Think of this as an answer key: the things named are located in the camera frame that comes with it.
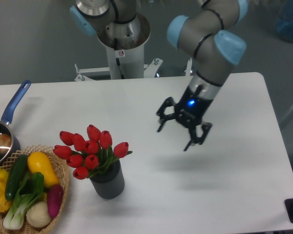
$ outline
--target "cucumber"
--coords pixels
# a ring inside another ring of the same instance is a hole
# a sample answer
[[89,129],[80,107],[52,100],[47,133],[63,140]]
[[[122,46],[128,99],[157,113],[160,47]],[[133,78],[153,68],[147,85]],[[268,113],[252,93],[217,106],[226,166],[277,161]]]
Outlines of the cucumber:
[[5,199],[11,201],[14,199],[17,190],[20,187],[20,182],[23,179],[24,172],[27,168],[27,155],[20,155],[15,160],[9,172],[5,186]]

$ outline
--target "robotic arm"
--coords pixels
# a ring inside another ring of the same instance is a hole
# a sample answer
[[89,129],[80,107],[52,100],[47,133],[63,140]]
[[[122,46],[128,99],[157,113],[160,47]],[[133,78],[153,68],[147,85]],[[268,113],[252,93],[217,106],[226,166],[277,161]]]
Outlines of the robotic arm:
[[[162,130],[168,120],[175,119],[188,128],[192,144],[203,144],[212,124],[202,121],[203,115],[215,99],[235,65],[245,52],[246,44],[238,36],[224,30],[239,22],[247,12],[247,0],[205,0],[203,13],[189,19],[176,17],[168,27],[167,39],[200,63],[180,101],[168,97],[157,111]],[[165,115],[167,107],[174,113]],[[198,137],[196,126],[201,125],[203,134]]]
[[111,79],[143,78],[144,44],[150,35],[150,25],[136,12],[136,0],[75,2],[70,14],[84,33],[97,34],[106,48]]

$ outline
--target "gray vase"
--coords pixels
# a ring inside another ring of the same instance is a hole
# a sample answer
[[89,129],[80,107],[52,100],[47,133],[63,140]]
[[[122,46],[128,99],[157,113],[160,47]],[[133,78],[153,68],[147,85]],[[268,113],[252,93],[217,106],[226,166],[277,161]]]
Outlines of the gray vase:
[[90,178],[98,195],[104,199],[113,199],[122,193],[125,180],[120,161],[110,165],[106,175],[96,175]]

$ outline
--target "food in pot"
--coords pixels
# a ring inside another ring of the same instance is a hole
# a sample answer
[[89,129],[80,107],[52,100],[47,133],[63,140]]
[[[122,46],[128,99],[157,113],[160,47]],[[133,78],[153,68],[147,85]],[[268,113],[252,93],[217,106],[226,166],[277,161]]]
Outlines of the food in pot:
[[12,143],[12,138],[8,134],[0,134],[0,154],[6,154]]

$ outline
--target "pot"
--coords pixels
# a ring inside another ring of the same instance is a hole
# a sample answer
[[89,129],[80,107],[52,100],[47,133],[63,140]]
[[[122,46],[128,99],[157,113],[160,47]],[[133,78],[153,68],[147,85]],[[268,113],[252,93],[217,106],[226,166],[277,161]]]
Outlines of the pot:
[[3,115],[0,120],[0,165],[2,165],[6,159],[21,149],[20,142],[12,133],[9,124],[12,123],[13,114],[16,106],[23,98],[31,82],[25,80],[19,89],[16,91],[9,104],[6,106]]

